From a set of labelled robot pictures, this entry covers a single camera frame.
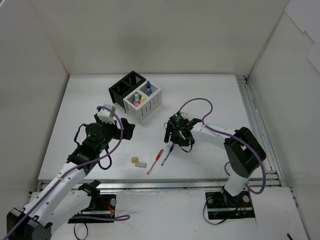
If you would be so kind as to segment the blue ballpoint pen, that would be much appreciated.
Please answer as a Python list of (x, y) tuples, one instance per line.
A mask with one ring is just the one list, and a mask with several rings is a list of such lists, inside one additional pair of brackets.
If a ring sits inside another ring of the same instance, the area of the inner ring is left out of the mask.
[(170, 146), (169, 151), (168, 151), (166, 157), (164, 158), (164, 160), (163, 160), (162, 163), (161, 163), (161, 166), (162, 166), (162, 167), (165, 165), (166, 161), (168, 160), (168, 158), (169, 158), (171, 152), (173, 151), (175, 145), (176, 145), (176, 144), (173, 143), (173, 144)]

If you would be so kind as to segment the red ballpoint pen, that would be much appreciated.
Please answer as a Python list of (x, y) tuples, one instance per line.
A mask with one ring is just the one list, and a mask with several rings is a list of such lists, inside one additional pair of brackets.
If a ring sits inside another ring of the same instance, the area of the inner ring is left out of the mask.
[(154, 166), (156, 165), (156, 163), (158, 162), (159, 158), (161, 157), (161, 155), (163, 154), (164, 149), (161, 149), (159, 151), (159, 153), (157, 154), (154, 162), (152, 163), (151, 167), (149, 168), (149, 170), (147, 171), (147, 175), (149, 175), (151, 173), (151, 171), (153, 170)]

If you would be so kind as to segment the small wooden stamp block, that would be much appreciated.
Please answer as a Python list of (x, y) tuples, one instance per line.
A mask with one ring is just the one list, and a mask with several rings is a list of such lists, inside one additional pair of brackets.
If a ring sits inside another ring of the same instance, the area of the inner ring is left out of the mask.
[(131, 162), (132, 163), (138, 163), (139, 162), (139, 158), (138, 157), (132, 157), (131, 158)]

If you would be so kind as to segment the green highlighter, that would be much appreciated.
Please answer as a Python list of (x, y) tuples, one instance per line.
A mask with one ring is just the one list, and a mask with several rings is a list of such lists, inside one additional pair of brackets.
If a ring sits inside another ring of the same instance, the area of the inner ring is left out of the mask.
[(139, 100), (139, 99), (140, 99), (140, 95), (139, 95), (138, 93), (135, 93), (135, 94), (134, 94), (134, 99), (135, 99), (135, 100)]

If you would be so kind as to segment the yellow highlighter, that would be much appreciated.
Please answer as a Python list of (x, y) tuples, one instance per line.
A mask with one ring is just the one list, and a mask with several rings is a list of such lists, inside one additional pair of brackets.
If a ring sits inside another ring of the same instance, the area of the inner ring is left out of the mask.
[(146, 98), (145, 98), (144, 96), (142, 96), (142, 97), (140, 98), (139, 103), (141, 104), (141, 103), (143, 103), (145, 100), (146, 100)]

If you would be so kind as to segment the clear blue-capped spray bottle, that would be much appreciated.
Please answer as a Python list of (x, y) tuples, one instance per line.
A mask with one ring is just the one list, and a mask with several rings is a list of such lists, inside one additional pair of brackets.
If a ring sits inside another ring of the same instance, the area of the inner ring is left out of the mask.
[(151, 83), (150, 83), (150, 81), (146, 81), (146, 85), (145, 85), (145, 94), (147, 95), (147, 96), (150, 96), (151, 94), (153, 93), (153, 91), (152, 91), (152, 85), (151, 85)]

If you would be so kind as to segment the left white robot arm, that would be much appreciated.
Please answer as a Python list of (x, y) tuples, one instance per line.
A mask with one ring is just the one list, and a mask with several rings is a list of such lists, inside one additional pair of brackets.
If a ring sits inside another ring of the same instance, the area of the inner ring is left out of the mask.
[(130, 140), (135, 125), (126, 118), (106, 123), (100, 119), (85, 125), (86, 138), (78, 143), (63, 168), (47, 187), (23, 208), (13, 208), (6, 216), (6, 240), (49, 240), (65, 222), (77, 213), (94, 210), (100, 204), (100, 181), (84, 183), (71, 194), (103, 158), (111, 140)]

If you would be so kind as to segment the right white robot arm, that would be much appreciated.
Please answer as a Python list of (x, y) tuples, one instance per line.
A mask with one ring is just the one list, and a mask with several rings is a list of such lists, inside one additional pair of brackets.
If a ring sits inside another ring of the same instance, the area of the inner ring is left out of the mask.
[(214, 128), (204, 124), (201, 119), (188, 120), (177, 112), (166, 123), (164, 142), (172, 142), (182, 149), (185, 147), (192, 149), (195, 143), (202, 142), (225, 150), (233, 171), (222, 187), (221, 200), (227, 206), (233, 206), (239, 201), (239, 194), (257, 168), (261, 168), (262, 172), (262, 186), (259, 193), (265, 188), (266, 171), (263, 161), (267, 155), (247, 127), (236, 130)]

